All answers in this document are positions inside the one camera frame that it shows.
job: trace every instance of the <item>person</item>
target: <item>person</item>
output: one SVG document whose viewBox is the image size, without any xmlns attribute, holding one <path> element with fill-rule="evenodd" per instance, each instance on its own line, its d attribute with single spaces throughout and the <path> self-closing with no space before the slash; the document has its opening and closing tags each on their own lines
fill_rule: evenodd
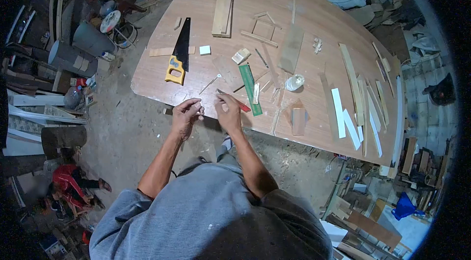
<svg viewBox="0 0 471 260">
<path fill-rule="evenodd" d="M 195 158 L 170 173 L 201 99 L 173 109 L 170 133 L 138 183 L 123 190 L 95 228 L 92 259 L 331 259 L 332 242 L 309 203 L 280 190 L 244 135 L 240 108 L 217 95 L 229 138 L 218 163 Z M 235 146 L 239 163 L 229 155 Z"/>
<path fill-rule="evenodd" d="M 96 196 L 87 196 L 82 188 L 105 189 L 111 192 L 111 186 L 103 179 L 88 180 L 83 179 L 81 170 L 74 164 L 60 165 L 52 173 L 52 182 L 49 184 L 48 193 L 54 200 L 62 197 L 67 202 L 80 209 L 92 209 L 92 205 L 97 204 L 101 209 L 105 206 Z"/>
</svg>

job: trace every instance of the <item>sandal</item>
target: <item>sandal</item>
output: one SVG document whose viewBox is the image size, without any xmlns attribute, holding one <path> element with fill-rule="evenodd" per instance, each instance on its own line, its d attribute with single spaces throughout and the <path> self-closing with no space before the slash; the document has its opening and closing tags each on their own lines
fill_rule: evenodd
<svg viewBox="0 0 471 260">
<path fill-rule="evenodd" d="M 106 189 L 107 191 L 111 192 L 111 186 L 108 182 L 104 181 L 103 179 L 98 179 L 98 182 L 101 184 L 100 189 Z"/>
</svg>

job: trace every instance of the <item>wooden plank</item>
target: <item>wooden plank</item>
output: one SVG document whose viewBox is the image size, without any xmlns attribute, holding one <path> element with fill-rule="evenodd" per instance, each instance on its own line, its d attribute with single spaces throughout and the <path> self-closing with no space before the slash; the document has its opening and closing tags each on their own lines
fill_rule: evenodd
<svg viewBox="0 0 471 260">
<path fill-rule="evenodd" d="M 216 0 L 214 19 L 212 24 L 212 34 L 227 34 L 229 13 L 232 0 Z"/>
<path fill-rule="evenodd" d="M 358 250 L 354 247 L 347 245 L 346 243 L 340 242 L 337 247 L 339 250 L 344 251 L 346 254 L 353 257 L 355 260 L 376 260 L 376 258 Z"/>
<path fill-rule="evenodd" d="M 337 118 L 337 127 L 339 131 L 339 138 L 344 138 L 345 134 L 345 121 L 343 120 L 342 102 L 340 101 L 339 89 L 334 88 L 331 90 L 333 98 L 333 106 L 335 108 L 335 116 Z"/>
<path fill-rule="evenodd" d="M 427 165 L 429 163 L 430 153 L 422 150 L 422 157 L 420 158 L 419 172 L 426 173 Z"/>
<path fill-rule="evenodd" d="M 13 97 L 14 106 L 35 106 L 35 105 L 58 105 L 64 106 L 63 96 L 24 96 L 15 95 Z"/>
<path fill-rule="evenodd" d="M 303 37 L 304 30 L 299 26 L 291 25 L 283 42 L 278 67 L 290 74 L 294 74 L 296 69 Z"/>
<path fill-rule="evenodd" d="M 378 94 L 379 94 L 380 100 L 381 100 L 381 106 L 382 106 L 382 109 L 383 109 L 384 122 L 386 123 L 386 126 L 388 126 L 389 125 L 388 108 L 386 106 L 386 99 L 384 98 L 384 93 L 383 93 L 380 81 L 376 81 L 376 88 L 378 89 Z"/>
<path fill-rule="evenodd" d="M 292 110 L 292 134 L 304 135 L 304 128 L 306 127 L 306 109 L 294 108 Z"/>
<path fill-rule="evenodd" d="M 358 82 L 356 80 L 355 69 L 353 68 L 353 63 L 350 58 L 349 51 L 345 44 L 339 43 L 340 51 L 342 53 L 343 61 L 345 63 L 345 67 L 347 68 L 347 73 L 350 79 L 350 86 L 352 89 L 353 94 L 353 103 L 355 104 L 355 112 L 356 112 L 356 121 L 358 126 L 363 126 L 365 124 L 365 115 L 363 112 L 363 104 L 361 102 L 360 97 L 360 89 L 358 87 Z"/>
<path fill-rule="evenodd" d="M 333 142 L 338 142 L 339 140 L 339 128 L 337 126 L 337 120 L 335 116 L 335 106 L 333 104 L 332 92 L 329 88 L 329 83 L 327 82 L 327 77 L 324 73 L 320 73 L 319 77 L 321 78 L 322 88 L 324 89 L 324 95 L 326 96 L 326 108 L 327 115 L 329 117 L 329 127 L 332 135 Z"/>
<path fill-rule="evenodd" d="M 258 36 L 258 35 L 255 35 L 255 34 L 252 34 L 252 33 L 249 33 L 249 32 L 246 32 L 244 30 L 240 31 L 240 34 L 245 36 L 245 37 L 248 37 L 248 38 L 251 38 L 251 39 L 254 39 L 254 40 L 257 40 L 257 41 L 260 41 L 262 43 L 265 43 L 265 44 L 268 44 L 270 46 L 273 46 L 275 48 L 278 48 L 278 43 L 276 42 L 273 42 L 271 40 L 268 40 L 268 39 L 265 39 L 261 36 Z"/>
<path fill-rule="evenodd" d="M 270 54 L 268 53 L 267 47 L 265 44 L 262 44 L 263 52 L 265 53 L 265 61 L 267 63 L 268 69 L 270 70 L 271 79 L 276 89 L 281 88 L 280 81 L 278 80 L 278 73 L 275 71 L 273 62 L 271 61 Z"/>
<path fill-rule="evenodd" d="M 382 225 L 374 222 L 373 220 L 355 210 L 352 210 L 352 213 L 348 217 L 347 221 L 355 224 L 365 232 L 371 234 L 376 239 L 391 247 L 390 251 L 393 250 L 402 239 L 400 234 L 387 230 Z"/>
<path fill-rule="evenodd" d="M 404 158 L 404 165 L 402 167 L 402 173 L 410 174 L 412 170 L 412 164 L 414 163 L 414 150 L 417 138 L 414 136 L 409 137 L 409 144 L 407 145 L 406 157 Z"/>
<path fill-rule="evenodd" d="M 174 51 L 174 47 L 166 47 L 166 48 L 157 48 L 157 49 L 150 49 L 149 56 L 162 56 L 162 55 L 172 55 Z M 196 46 L 189 46 L 188 47 L 188 54 L 194 55 L 196 52 Z"/>
<path fill-rule="evenodd" d="M 244 86 L 244 81 L 236 64 L 222 56 L 216 57 L 212 62 L 233 92 Z"/>
</svg>

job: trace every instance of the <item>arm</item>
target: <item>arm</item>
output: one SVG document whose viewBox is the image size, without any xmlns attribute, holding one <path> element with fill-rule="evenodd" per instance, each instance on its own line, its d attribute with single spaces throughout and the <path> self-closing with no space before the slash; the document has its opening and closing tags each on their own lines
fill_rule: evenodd
<svg viewBox="0 0 471 260">
<path fill-rule="evenodd" d="M 174 107 L 170 134 L 138 184 L 138 189 L 148 197 L 155 198 L 168 184 L 180 145 L 189 138 L 194 121 L 203 118 L 199 116 L 204 114 L 200 101 L 191 98 Z"/>
<path fill-rule="evenodd" d="M 227 131 L 237 148 L 245 183 L 249 190 L 261 199 L 267 193 L 278 189 L 278 185 L 245 137 L 240 120 L 240 108 L 235 99 L 222 94 L 217 95 L 217 98 L 215 109 L 218 113 L 219 123 Z M 227 104 L 228 110 L 223 110 L 223 104 Z"/>
</svg>

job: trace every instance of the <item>white block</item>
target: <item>white block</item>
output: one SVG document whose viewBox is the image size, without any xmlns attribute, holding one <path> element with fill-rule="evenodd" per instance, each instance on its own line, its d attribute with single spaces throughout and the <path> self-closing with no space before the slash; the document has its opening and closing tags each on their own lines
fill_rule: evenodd
<svg viewBox="0 0 471 260">
<path fill-rule="evenodd" d="M 200 55 L 210 55 L 211 54 L 211 46 L 200 46 Z"/>
</svg>

